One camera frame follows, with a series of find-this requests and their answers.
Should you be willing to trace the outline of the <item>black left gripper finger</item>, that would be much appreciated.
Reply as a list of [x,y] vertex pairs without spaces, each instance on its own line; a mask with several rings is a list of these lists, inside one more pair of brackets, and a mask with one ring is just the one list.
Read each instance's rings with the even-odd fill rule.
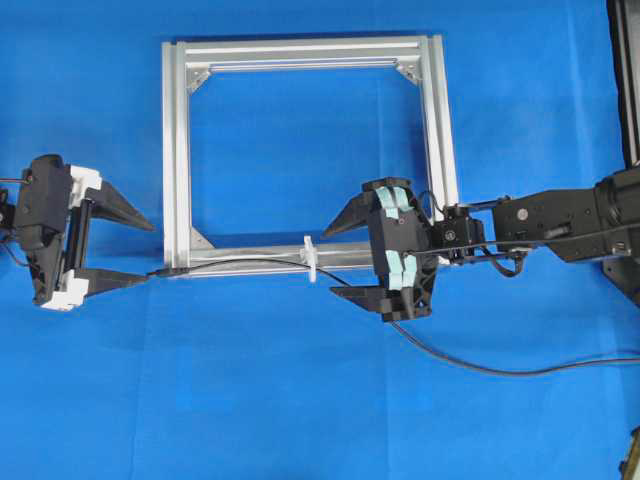
[[153,231],[153,224],[109,182],[102,181],[99,189],[88,188],[87,199],[92,203],[92,216],[143,231]]
[[147,275],[138,275],[106,269],[80,269],[79,278],[88,280],[86,297],[106,293],[112,290],[130,288],[149,280]]

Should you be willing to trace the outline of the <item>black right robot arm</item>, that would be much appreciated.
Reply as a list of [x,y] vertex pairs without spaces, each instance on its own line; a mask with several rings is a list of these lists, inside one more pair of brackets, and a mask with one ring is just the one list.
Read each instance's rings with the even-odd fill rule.
[[455,204],[441,212],[442,219],[428,219],[407,179],[363,184],[324,234],[366,228],[378,282],[335,287],[333,293],[385,322],[426,317],[441,260],[488,261],[514,277],[531,250],[546,247],[566,263],[601,263],[605,276],[633,303],[639,301],[638,168],[589,189]]

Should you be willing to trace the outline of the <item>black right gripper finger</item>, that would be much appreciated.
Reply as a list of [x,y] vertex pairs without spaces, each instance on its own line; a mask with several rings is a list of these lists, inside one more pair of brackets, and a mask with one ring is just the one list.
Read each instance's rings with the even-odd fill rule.
[[369,226],[373,193],[362,192],[350,199],[336,218],[324,230],[324,238]]
[[331,287],[330,291],[368,312],[382,313],[384,289],[380,286]]

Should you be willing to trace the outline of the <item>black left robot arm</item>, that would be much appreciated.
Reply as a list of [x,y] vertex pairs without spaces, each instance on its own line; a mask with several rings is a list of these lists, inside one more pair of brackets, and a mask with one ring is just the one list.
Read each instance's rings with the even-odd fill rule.
[[36,306],[70,311],[88,297],[148,280],[146,275],[86,266],[93,219],[153,229],[99,171],[49,154],[35,158],[15,182],[15,204],[8,201],[6,189],[1,191],[1,231],[6,234],[1,242],[15,241],[25,254]]

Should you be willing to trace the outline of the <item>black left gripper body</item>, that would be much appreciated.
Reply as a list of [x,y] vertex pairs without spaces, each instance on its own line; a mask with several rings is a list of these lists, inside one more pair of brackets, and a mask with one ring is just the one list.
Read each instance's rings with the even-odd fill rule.
[[34,303],[44,309],[70,311],[83,304],[89,282],[65,270],[63,253],[68,216],[99,191],[96,170],[66,164],[57,154],[34,159],[23,171],[14,230],[25,253],[34,288]]

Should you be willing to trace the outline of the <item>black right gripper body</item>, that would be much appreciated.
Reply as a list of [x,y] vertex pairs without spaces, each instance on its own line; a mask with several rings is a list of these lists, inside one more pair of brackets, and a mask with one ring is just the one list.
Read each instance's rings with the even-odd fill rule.
[[374,271],[384,289],[384,321],[413,320],[432,313],[438,259],[426,256],[431,224],[410,181],[387,177],[362,186],[373,193],[369,240]]

